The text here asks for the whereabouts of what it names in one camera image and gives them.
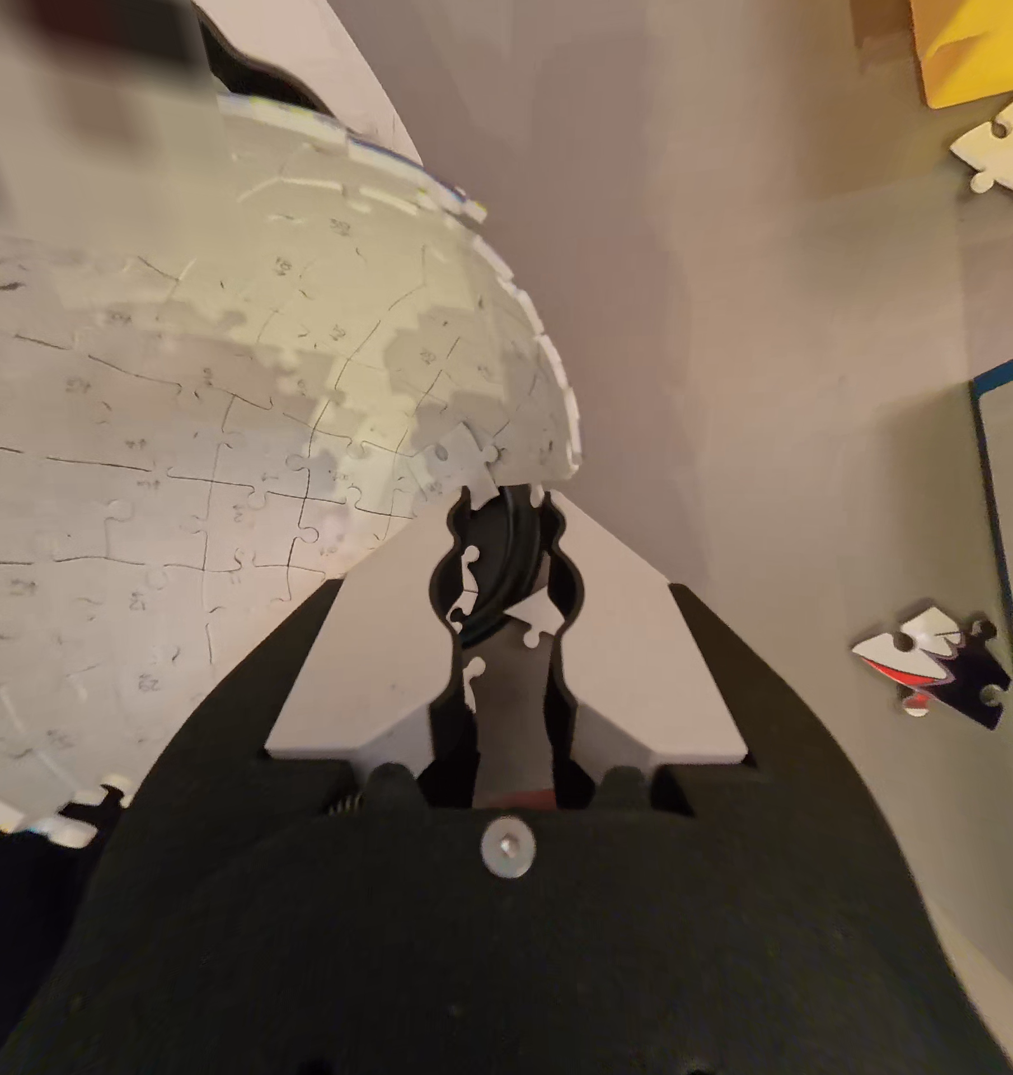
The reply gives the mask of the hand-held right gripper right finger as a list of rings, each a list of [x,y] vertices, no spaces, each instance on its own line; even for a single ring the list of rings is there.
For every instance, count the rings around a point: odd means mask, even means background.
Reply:
[[[748,748],[672,585],[559,491],[542,507],[555,632],[544,701],[558,805],[607,774],[648,786],[666,766],[736,765]]]

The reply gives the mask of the yellow plastic bin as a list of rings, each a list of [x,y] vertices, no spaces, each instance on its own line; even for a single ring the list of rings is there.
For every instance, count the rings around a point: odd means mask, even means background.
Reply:
[[[912,1],[909,6],[929,108],[1013,91],[1013,1]]]

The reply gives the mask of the black ball stand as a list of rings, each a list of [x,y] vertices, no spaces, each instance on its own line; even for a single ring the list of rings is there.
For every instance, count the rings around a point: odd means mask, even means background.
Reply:
[[[463,651],[493,637],[509,620],[508,610],[533,593],[544,554],[543,493],[529,485],[501,486],[481,507],[468,492],[451,525],[461,549],[475,547],[470,570],[475,599],[467,613],[450,613]]]

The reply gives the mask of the white puzzle piece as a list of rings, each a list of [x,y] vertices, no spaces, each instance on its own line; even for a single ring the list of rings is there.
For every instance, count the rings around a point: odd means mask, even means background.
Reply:
[[[973,194],[986,194],[997,185],[1013,192],[1013,101],[989,123],[956,139],[948,150],[972,170]]]
[[[468,489],[471,508],[482,508],[499,496],[499,487],[490,472],[499,455],[495,445],[482,446],[465,422],[456,424],[406,462],[416,487],[415,512],[444,501],[461,489]]]

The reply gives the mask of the colourful puzzle ball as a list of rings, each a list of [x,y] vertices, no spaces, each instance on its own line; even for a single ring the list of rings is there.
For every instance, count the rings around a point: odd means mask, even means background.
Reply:
[[[219,255],[0,235],[0,832],[127,804],[197,704],[414,518],[465,422],[498,487],[570,478],[580,415],[485,210],[322,114],[218,99]]]

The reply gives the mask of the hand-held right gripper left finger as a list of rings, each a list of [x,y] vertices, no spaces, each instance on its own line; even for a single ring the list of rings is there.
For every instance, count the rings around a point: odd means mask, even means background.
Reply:
[[[345,575],[266,741],[273,759],[345,762],[360,785],[396,763],[430,805],[472,804],[476,728],[447,622],[469,507],[468,489],[447,493]]]

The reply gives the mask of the black red puzzle piece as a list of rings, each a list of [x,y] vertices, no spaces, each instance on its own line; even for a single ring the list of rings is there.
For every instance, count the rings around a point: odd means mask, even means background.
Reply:
[[[850,653],[895,684],[905,715],[926,717],[938,703],[994,732],[1011,686],[1010,673],[990,649],[996,639],[990,618],[956,619],[929,604],[897,630],[856,642]]]

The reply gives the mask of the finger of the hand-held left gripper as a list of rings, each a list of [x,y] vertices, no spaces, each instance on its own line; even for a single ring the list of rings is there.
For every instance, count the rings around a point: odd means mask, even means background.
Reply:
[[[0,232],[223,236],[196,25],[0,25]]]
[[[204,1],[196,6],[249,66],[285,78],[365,141],[420,164],[393,101],[326,1]]]

